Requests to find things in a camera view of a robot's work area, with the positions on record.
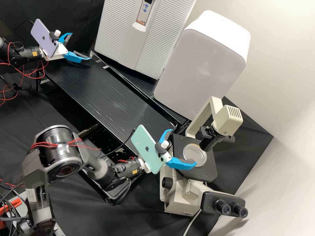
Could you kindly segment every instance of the white air purifier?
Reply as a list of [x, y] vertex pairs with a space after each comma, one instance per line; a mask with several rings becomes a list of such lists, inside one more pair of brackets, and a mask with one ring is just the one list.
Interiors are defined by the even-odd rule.
[[196, 0], [105, 0], [95, 51], [158, 79]]
[[154, 97], [193, 120], [210, 96], [222, 98], [246, 65], [250, 33], [205, 11], [180, 35]]

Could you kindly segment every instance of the vented panel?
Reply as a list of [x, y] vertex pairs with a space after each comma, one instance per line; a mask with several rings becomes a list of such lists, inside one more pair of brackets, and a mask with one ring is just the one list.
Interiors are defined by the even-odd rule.
[[196, 0], [161, 0], [136, 70], [158, 79]]
[[241, 111], [238, 108], [227, 106], [231, 116], [242, 119]]
[[95, 51], [119, 59], [137, 0], [105, 0]]

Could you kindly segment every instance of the smartphone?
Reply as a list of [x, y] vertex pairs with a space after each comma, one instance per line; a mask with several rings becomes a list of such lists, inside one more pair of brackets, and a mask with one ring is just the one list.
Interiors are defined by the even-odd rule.
[[157, 174], [166, 163], [167, 157], [158, 155], [155, 149], [155, 141], [143, 125], [139, 125], [131, 137], [131, 142], [140, 154], [140, 157], [150, 168], [153, 174]]
[[36, 40], [36, 42], [41, 46], [45, 54], [49, 57], [52, 57], [58, 46], [58, 41], [53, 41], [49, 36], [49, 30], [41, 22], [40, 19], [36, 19], [34, 25], [31, 29], [31, 35]]

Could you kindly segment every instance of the control panel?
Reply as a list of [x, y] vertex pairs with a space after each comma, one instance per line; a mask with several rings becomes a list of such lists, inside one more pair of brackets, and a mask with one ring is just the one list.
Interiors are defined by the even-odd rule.
[[147, 23], [153, 0], [143, 0], [137, 17], [137, 23], [145, 26]]

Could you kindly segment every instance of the microscope focus knob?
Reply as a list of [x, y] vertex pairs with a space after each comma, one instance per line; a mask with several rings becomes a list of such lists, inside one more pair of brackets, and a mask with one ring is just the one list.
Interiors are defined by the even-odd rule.
[[172, 186], [173, 186], [173, 179], [169, 178], [169, 177], [164, 177], [162, 180], [162, 187], [167, 188], [167, 189], [171, 189]]

